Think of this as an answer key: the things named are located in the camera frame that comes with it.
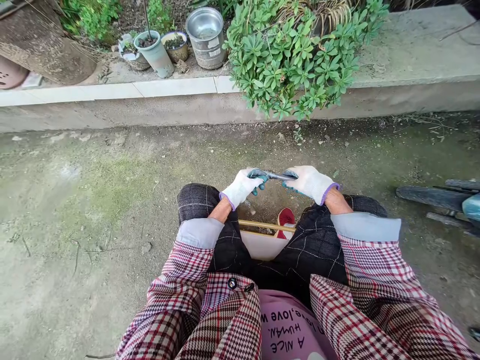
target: person's left hand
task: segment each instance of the person's left hand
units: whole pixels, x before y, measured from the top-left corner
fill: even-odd
[[[220,199],[227,198],[231,205],[231,210],[235,209],[243,203],[250,192],[257,195],[257,187],[260,190],[265,189],[265,183],[269,178],[259,168],[249,167],[240,170],[235,180],[225,190],[220,193]]]

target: plaid jacket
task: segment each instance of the plaid jacket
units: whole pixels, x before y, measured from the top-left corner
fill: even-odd
[[[349,287],[310,279],[313,311],[339,359],[480,359],[422,290],[397,242],[339,238]],[[117,359],[261,358],[258,289],[243,276],[207,273],[212,255],[175,243]]]

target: metal tool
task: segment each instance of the metal tool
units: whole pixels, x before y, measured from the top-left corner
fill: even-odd
[[[283,174],[279,174],[279,173],[276,173],[276,172],[273,172],[273,171],[270,171],[270,170],[262,170],[262,171],[265,173],[265,175],[269,179],[277,179],[277,180],[281,180],[281,181],[297,180],[297,178],[295,176],[283,175]]]
[[[480,343],[480,328],[472,326],[468,328],[468,332],[472,338]]]

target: white work glove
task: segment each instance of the white work glove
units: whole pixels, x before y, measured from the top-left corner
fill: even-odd
[[[249,167],[240,170],[235,176],[235,180],[220,193],[220,199],[227,198],[231,205],[231,210],[243,203],[250,193],[257,195],[257,187],[265,189],[265,183],[268,177],[257,167]]]
[[[282,183],[285,188],[296,190],[304,194],[318,205],[323,205],[327,193],[332,188],[337,190],[340,186],[327,175],[319,173],[316,168],[310,165],[290,167],[283,172],[284,175],[296,177],[296,180],[286,180]]]

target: pebble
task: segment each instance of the pebble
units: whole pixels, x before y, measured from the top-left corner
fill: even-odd
[[[150,251],[150,249],[152,248],[152,243],[150,242],[146,242],[143,244],[143,246],[141,247],[141,253],[142,254],[146,254]]]

